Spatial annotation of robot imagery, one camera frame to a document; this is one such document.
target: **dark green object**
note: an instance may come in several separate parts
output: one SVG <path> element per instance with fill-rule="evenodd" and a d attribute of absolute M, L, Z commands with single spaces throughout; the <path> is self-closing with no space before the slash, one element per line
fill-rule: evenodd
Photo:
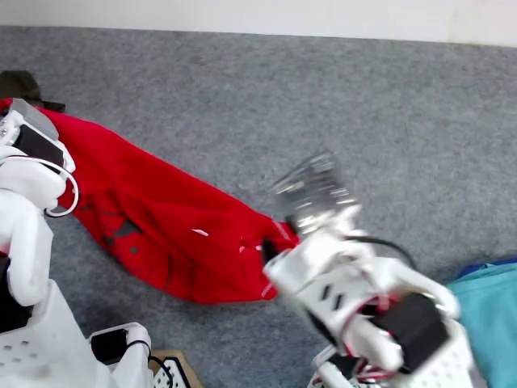
<path fill-rule="evenodd" d="M 21 98 L 37 107 L 64 112 L 63 103 L 44 101 L 38 82 L 25 70 L 6 70 L 0 73 L 0 99 Z"/>

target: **white wall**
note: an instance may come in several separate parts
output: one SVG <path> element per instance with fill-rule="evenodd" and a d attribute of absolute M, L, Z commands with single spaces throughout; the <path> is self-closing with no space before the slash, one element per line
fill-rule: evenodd
<path fill-rule="evenodd" d="M 517 46 L 517 0 L 0 0 L 0 24 Z"/>

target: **teal cloth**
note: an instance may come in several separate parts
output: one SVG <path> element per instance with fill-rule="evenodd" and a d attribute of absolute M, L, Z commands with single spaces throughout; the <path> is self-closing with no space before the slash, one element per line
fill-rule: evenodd
<path fill-rule="evenodd" d="M 460 300 L 460 321 L 490 388 L 516 388 L 517 264 L 485 264 L 448 288 Z"/>

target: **white cable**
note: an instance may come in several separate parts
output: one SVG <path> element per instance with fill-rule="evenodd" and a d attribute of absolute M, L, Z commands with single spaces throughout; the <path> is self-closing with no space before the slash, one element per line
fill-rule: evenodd
<path fill-rule="evenodd" d="M 74 193 L 74 200 L 72 201 L 72 204 L 67 210 L 64 210 L 60 213 L 54 213 L 52 210 L 45 209 L 45 214 L 47 214 L 49 217 L 59 218 L 66 216 L 70 213 L 72 213 L 75 208 L 78 206 L 79 202 L 79 185 L 77 180 L 75 180 L 74 176 L 65 168 L 57 165 L 56 163 L 49 162 L 48 160 L 42 159 L 42 158 L 32 158 L 30 156 L 24 156 L 24 155 L 11 155 L 3 158 L 0 160 L 0 163 L 9 162 L 10 160 L 25 160 L 28 162 L 37 162 L 41 163 L 44 166 L 55 168 L 56 170 L 59 170 L 60 173 L 64 174 L 67 179 L 70 180 L 72 184 L 72 192 Z"/>

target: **black electronic component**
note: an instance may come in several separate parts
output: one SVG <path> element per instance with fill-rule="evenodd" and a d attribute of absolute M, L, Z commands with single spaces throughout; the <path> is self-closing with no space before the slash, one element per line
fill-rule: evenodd
<path fill-rule="evenodd" d="M 352 356 L 340 356 L 338 353 L 335 353 L 329 358 L 329 362 L 334 364 L 347 380 L 350 380 L 354 377 L 354 368 L 358 362 L 361 362 L 361 359 Z"/>
<path fill-rule="evenodd" d="M 410 293 L 386 314 L 370 319 L 401 345 L 401 373 L 413 373 L 447 340 L 449 334 L 435 303 L 420 293 Z"/>
<path fill-rule="evenodd" d="M 65 164 L 63 151 L 28 125 L 20 125 L 19 135 L 13 146 L 33 158 L 41 158 L 61 167 Z"/>
<path fill-rule="evenodd" d="M 9 257 L 0 254 L 0 333 L 25 327 L 32 316 L 32 306 L 21 306 L 9 292 L 7 269 L 10 264 Z"/>
<path fill-rule="evenodd" d="M 119 362 L 128 348 L 127 334 L 125 329 L 119 329 L 93 336 L 91 350 L 95 358 L 105 365 Z"/>

